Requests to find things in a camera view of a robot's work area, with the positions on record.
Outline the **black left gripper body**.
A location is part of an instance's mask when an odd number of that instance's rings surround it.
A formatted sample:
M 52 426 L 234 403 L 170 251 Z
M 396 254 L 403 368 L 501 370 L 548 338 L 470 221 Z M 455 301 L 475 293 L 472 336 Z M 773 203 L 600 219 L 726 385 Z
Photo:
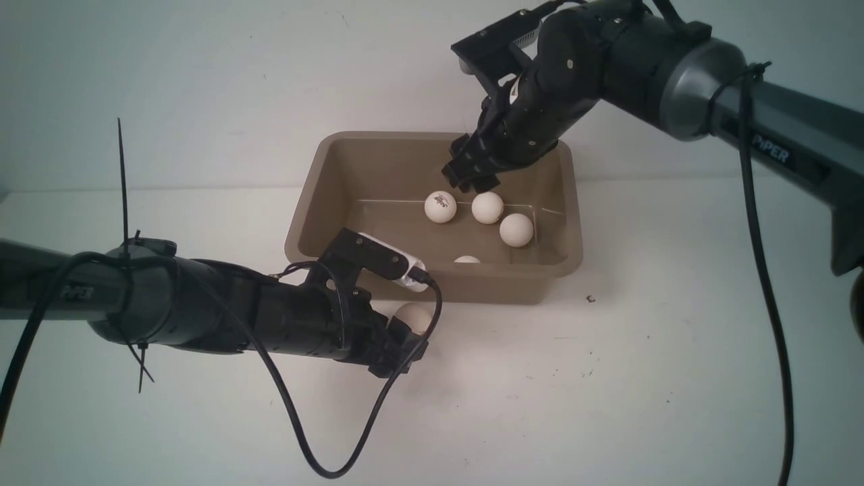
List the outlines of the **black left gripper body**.
M 263 347 L 268 352 L 327 358 L 357 365 L 388 365 L 387 319 L 371 307 L 371 293 L 348 292 L 347 324 L 326 287 L 263 286 Z

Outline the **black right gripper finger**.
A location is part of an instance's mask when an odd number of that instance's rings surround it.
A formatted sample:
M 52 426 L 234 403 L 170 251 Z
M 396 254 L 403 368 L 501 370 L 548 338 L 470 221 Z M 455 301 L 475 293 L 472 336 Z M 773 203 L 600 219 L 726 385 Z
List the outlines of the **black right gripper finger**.
M 472 174 L 466 178 L 466 192 L 487 193 L 499 185 L 496 174 Z
M 452 188 L 473 190 L 475 162 L 470 152 L 454 152 L 450 162 L 442 168 L 442 175 Z

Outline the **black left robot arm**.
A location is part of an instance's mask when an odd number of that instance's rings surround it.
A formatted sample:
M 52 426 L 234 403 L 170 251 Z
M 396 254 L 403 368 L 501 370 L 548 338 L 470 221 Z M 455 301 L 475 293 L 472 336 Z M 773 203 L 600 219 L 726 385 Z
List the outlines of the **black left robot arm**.
M 78 265 L 59 284 L 46 318 L 84 321 L 109 342 L 163 345 L 208 354 L 265 351 L 326 358 L 389 377 L 425 346 L 407 324 L 391 324 L 359 286 L 370 271 L 422 292 L 431 277 L 406 252 L 343 229 L 288 284 L 241 265 L 183 259 L 169 240 L 132 239 Z

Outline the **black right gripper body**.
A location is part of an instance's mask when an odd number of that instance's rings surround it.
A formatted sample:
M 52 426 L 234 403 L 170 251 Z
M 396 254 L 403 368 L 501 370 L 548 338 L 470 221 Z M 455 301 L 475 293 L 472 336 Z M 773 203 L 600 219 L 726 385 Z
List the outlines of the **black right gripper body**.
M 475 169 L 522 169 L 536 163 L 601 98 L 601 47 L 591 40 L 540 40 L 518 76 L 481 103 L 478 126 L 463 136 Z

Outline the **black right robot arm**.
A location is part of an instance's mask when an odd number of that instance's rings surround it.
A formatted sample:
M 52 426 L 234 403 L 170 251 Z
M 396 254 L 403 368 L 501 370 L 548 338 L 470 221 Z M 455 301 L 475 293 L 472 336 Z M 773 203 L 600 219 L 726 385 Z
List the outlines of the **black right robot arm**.
M 834 275 L 862 269 L 862 113 L 763 79 L 709 24 L 668 1 L 549 1 L 452 45 L 485 93 L 477 128 L 452 142 L 448 183 L 483 193 L 528 168 L 597 101 L 679 141 L 716 136 L 831 211 Z

